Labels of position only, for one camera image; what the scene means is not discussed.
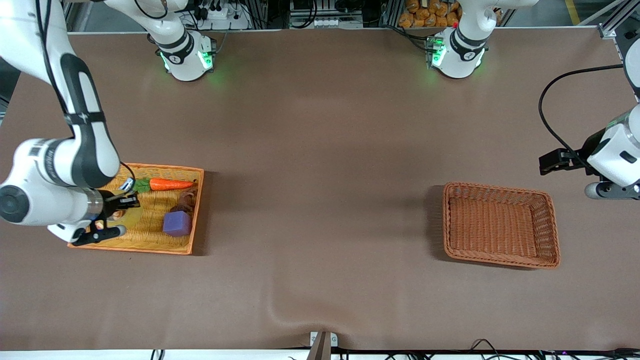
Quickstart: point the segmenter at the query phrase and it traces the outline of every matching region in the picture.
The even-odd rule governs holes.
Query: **yellow tape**
[[[573,0],[564,0],[564,3],[566,4],[566,9],[569,11],[569,16],[571,17],[573,25],[580,24],[580,17],[578,16],[578,11],[575,9]]]

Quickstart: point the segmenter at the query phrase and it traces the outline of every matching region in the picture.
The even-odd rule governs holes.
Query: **purple block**
[[[191,233],[191,217],[184,211],[164,214],[162,231],[171,236],[184,236]]]

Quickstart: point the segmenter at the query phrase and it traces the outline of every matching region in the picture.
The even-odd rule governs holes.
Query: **table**
[[[3,350],[297,347],[318,329],[348,348],[637,346],[637,203],[587,199],[596,179],[581,171],[538,174],[559,147],[543,87],[620,62],[595,28],[498,29],[462,80],[383,30],[231,33],[215,73],[190,83],[144,35],[72,44],[124,161],[207,171],[196,256],[70,250],[0,222]],[[562,80],[545,115],[579,147],[634,104],[608,70]],[[53,91],[22,76],[0,178],[21,141],[64,136]],[[549,192],[560,267],[447,258],[448,181]]]

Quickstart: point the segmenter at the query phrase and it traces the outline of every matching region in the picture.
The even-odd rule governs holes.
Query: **rectangular basket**
[[[448,183],[442,197],[450,257],[527,268],[556,268],[556,212],[545,192]]]
[[[158,254],[190,255],[193,249],[193,238],[200,209],[200,197],[204,181],[204,170],[201,168],[176,167],[169,165],[127,164],[131,167],[136,179],[161,177],[169,180],[193,181],[196,183],[195,206],[191,222],[191,234],[185,236],[170,236],[163,232],[164,214],[178,201],[184,190],[151,191],[138,195],[143,209],[142,218],[132,228],[118,238],[105,240],[97,244],[88,244],[73,249],[97,249],[132,252],[153,252]],[[120,167],[116,177],[103,189],[116,190],[131,175],[125,167]]]

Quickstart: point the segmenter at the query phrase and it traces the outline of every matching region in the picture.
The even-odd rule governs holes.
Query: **carrot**
[[[191,181],[180,180],[167,180],[160,179],[158,177],[152,177],[151,179],[139,179],[136,180],[133,188],[138,193],[144,193],[149,190],[153,191],[165,191],[165,190],[182,190],[193,186]]]

